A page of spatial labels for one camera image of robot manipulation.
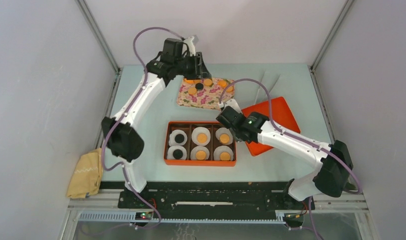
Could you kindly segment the metal tongs white handle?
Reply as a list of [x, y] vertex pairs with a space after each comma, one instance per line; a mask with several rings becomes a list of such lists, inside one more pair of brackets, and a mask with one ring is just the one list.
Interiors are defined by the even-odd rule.
[[[281, 74], [269, 70], [265, 70], [263, 73], [263, 76], [260, 80], [260, 83], [266, 88], [268, 93], [270, 93], [278, 80], [280, 79]], [[267, 94], [265, 93], [265, 90], [262, 86], [260, 86], [257, 90], [256, 97], [254, 99], [254, 104], [259, 104], [264, 101], [267, 101], [268, 97]]]

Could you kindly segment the orange box lid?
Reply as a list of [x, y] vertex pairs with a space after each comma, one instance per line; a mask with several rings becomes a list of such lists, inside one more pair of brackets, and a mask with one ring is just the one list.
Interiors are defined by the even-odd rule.
[[[268, 107], [269, 107], [269, 103], [266, 100], [264, 102], [257, 103], [255, 105], [243, 108], [241, 111], [246, 117], [249, 114], [251, 114], [252, 112], [257, 112], [257, 113], [263, 114], [268, 117], [269, 116]], [[296, 133], [299, 133], [299, 134], [301, 133], [301, 130], [294, 118], [294, 115], [293, 115], [292, 111], [290, 110], [284, 97], [280, 96], [280, 97], [271, 99], [271, 110], [273, 112], [273, 120], [277, 124], [287, 128], [287, 129], [290, 129]], [[250, 154], [253, 157], [256, 157], [260, 154], [263, 154], [263, 153], [273, 149], [273, 147], [271, 147], [271, 146], [264, 145], [261, 143], [254, 143], [254, 142], [246, 143], [246, 146], [247, 146]]]

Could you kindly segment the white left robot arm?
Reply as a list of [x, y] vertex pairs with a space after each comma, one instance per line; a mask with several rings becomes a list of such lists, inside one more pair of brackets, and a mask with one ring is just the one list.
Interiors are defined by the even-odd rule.
[[120, 158], [125, 184], [130, 191], [129, 201], [136, 208], [144, 208], [149, 194], [143, 189], [147, 180], [134, 166], [144, 150], [144, 140], [137, 132], [138, 126], [156, 97], [177, 76], [189, 80], [211, 78], [202, 53], [196, 51], [198, 37], [167, 38], [163, 49], [144, 66], [138, 87], [124, 106], [112, 117], [104, 117], [101, 126], [105, 147]]

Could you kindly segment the round yellow biscuit bottom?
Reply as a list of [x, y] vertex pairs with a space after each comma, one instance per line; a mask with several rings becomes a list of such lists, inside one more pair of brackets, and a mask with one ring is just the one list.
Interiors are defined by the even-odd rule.
[[220, 153], [220, 155], [219, 155], [219, 159], [221, 160], [221, 161], [230, 161], [231, 160], [231, 155], [228, 153], [228, 152], [221, 152]]

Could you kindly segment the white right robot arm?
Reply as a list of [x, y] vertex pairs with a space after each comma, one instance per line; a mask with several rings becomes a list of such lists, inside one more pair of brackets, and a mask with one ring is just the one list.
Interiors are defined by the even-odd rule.
[[345, 190], [352, 161], [345, 143], [316, 141], [286, 129], [258, 112], [245, 116], [231, 106], [224, 107], [216, 120], [231, 131], [235, 140], [261, 143], [302, 159], [313, 171], [293, 178], [282, 194], [282, 204], [295, 209], [310, 196], [325, 194], [338, 198]]

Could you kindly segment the floral serving tray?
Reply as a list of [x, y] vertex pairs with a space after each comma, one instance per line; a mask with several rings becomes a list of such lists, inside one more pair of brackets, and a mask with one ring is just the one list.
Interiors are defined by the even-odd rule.
[[[210, 110], [219, 110], [219, 97], [223, 95], [222, 100], [228, 101], [232, 99], [235, 95], [235, 89], [233, 92], [226, 92], [225, 88], [234, 81], [228, 78], [211, 78], [212, 86], [205, 86], [204, 89], [197, 91], [194, 95], [188, 94], [188, 89], [195, 87], [196, 84], [188, 84], [183, 81], [179, 87], [179, 93], [176, 103], [179, 106], [191, 107], [191, 108], [202, 108]], [[218, 80], [225, 80], [228, 85], [225, 88], [220, 87], [217, 82]]]

